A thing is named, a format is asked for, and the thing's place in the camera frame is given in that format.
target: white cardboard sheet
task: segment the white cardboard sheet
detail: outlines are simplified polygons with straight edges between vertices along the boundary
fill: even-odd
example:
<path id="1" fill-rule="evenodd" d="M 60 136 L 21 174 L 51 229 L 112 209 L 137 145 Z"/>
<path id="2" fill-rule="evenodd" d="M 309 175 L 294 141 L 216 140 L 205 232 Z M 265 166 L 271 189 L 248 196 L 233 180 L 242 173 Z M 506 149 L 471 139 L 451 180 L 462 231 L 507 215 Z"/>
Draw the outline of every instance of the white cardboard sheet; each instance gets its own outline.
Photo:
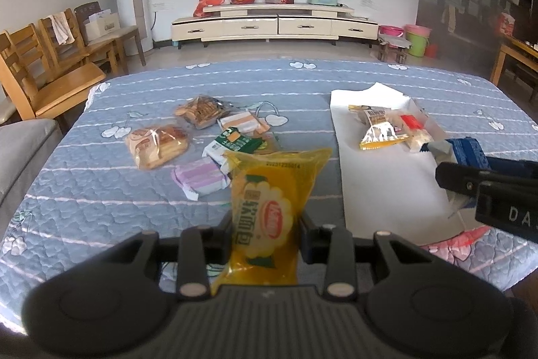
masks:
<path id="1" fill-rule="evenodd" d="M 447 135 L 415 101 L 383 84 L 363 91 L 332 92 L 344 215 L 354 236 L 371 238 L 378 230 L 389 230 L 416 245 L 426 245 L 482 225 L 474 220 L 474 209 L 452 211 L 446 191 L 435 181 L 436 163 L 430 153 L 410 153 L 405 144 L 360 150 L 367 127 L 348 110 L 349 105 L 406 109 L 435 140 Z"/>

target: white tv stand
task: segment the white tv stand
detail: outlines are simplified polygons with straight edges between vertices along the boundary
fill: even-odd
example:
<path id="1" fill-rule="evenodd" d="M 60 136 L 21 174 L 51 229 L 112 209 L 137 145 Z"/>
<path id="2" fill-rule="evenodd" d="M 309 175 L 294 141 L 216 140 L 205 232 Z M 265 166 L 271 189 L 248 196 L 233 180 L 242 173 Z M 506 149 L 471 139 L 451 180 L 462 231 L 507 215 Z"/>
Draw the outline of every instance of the white tv stand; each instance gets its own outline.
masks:
<path id="1" fill-rule="evenodd" d="M 183 17 L 171 24 L 171 39 L 181 43 L 201 39 L 204 46 L 216 40 L 248 38 L 316 38 L 336 40 L 340 37 L 376 40 L 378 24 L 354 17 L 352 8 L 309 3 L 218 5 L 206 7 L 211 17 Z"/>

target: yellow plastic wrapper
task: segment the yellow plastic wrapper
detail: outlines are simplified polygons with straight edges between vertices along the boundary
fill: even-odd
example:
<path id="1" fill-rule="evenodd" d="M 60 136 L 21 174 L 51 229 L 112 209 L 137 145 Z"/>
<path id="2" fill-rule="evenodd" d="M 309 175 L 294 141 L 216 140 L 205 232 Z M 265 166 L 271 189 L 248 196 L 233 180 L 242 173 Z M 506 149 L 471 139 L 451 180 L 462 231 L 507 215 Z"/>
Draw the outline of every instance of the yellow plastic wrapper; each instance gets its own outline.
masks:
<path id="1" fill-rule="evenodd" d="M 297 283 L 298 223 L 330 148 L 252 155 L 230 152 L 233 236 L 230 261 L 213 283 Z"/>

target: chair backrest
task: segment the chair backrest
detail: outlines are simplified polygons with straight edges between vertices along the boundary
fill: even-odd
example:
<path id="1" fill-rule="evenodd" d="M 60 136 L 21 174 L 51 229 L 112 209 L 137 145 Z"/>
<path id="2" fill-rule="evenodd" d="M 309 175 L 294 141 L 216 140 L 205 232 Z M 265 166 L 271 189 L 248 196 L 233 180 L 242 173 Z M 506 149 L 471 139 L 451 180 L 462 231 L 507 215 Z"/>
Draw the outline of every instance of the chair backrest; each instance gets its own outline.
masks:
<path id="1" fill-rule="evenodd" d="M 6 33 L 11 42 L 11 47 L 19 56 L 19 62 L 34 78 L 37 71 L 42 67 L 47 74 L 48 81 L 54 80 L 54 72 L 51 68 L 49 54 L 44 50 L 41 39 L 34 24 L 15 31 Z"/>
<path id="2" fill-rule="evenodd" d="M 0 82 L 22 120 L 35 119 L 32 103 L 38 93 L 36 81 L 20 62 L 6 33 L 0 34 Z"/>
<path id="3" fill-rule="evenodd" d="M 56 77 L 62 75 L 63 73 L 61 72 L 60 63 L 75 52 L 84 50 L 85 48 L 84 40 L 80 33 L 79 24 L 76 21 L 76 17 L 74 16 L 70 8 L 65 10 L 64 13 L 66 15 L 67 23 L 69 24 L 69 29 L 71 30 L 71 34 L 75 39 L 75 41 L 71 44 L 60 45 L 58 43 L 58 40 L 56 39 L 56 35 L 54 33 L 54 29 L 52 28 L 52 21 L 49 17 L 45 19 L 39 19 L 38 21 L 38 28 L 45 42 L 45 46 L 50 53 L 50 59 L 53 64 L 53 68 L 56 71 Z"/>
<path id="4" fill-rule="evenodd" d="M 99 2 L 97 2 L 97 1 L 96 2 L 88 2 L 88 3 L 85 3 L 84 5 L 81 5 L 81 6 L 77 7 L 77 8 L 75 8 L 76 21 L 79 24 L 79 28 L 81 30 L 82 37 L 84 38 L 84 43 L 85 44 L 88 44 L 88 38 L 86 36 L 86 33 L 84 32 L 84 30 L 85 30 L 84 22 L 92 14 L 99 13 L 99 11 L 101 11 L 101 7 L 99 6 Z"/>

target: pink bucket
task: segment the pink bucket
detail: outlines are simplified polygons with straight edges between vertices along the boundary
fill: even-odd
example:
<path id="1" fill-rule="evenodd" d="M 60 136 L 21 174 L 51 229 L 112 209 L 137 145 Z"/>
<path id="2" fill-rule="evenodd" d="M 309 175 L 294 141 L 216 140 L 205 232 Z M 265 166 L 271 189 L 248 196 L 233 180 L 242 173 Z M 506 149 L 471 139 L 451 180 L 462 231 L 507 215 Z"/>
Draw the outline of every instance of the pink bucket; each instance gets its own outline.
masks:
<path id="1" fill-rule="evenodd" d="M 425 38 L 429 38 L 431 33 L 430 28 L 422 27 L 419 25 L 405 25 L 405 29 L 408 33 L 419 35 Z"/>
<path id="2" fill-rule="evenodd" d="M 402 28 L 394 27 L 391 25 L 380 25 L 379 33 L 385 35 L 393 35 L 396 37 L 403 37 L 405 30 Z"/>

